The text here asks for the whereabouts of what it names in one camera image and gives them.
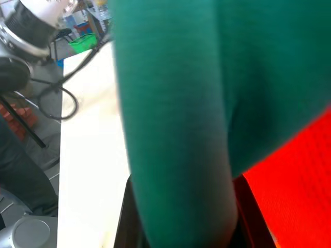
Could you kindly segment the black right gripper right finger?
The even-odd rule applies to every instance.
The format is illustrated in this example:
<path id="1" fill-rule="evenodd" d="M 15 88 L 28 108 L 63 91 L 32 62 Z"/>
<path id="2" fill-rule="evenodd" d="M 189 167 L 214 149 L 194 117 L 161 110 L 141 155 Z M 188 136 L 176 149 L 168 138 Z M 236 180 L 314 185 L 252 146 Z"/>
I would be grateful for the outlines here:
<path id="1" fill-rule="evenodd" d="M 275 248 L 262 212 L 244 175 L 234 180 L 238 222 L 229 247 Z"/>

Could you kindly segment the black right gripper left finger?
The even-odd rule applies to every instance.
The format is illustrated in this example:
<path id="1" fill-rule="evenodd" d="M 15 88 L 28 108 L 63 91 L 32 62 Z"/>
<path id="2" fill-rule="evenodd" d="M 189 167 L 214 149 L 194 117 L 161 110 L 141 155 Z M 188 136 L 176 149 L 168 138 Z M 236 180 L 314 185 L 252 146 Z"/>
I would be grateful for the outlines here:
<path id="1" fill-rule="evenodd" d="M 114 248 L 148 248 L 149 243 L 144 234 L 134 199 L 131 175 L 128 177 L 124 191 L 121 212 L 118 220 Z"/>

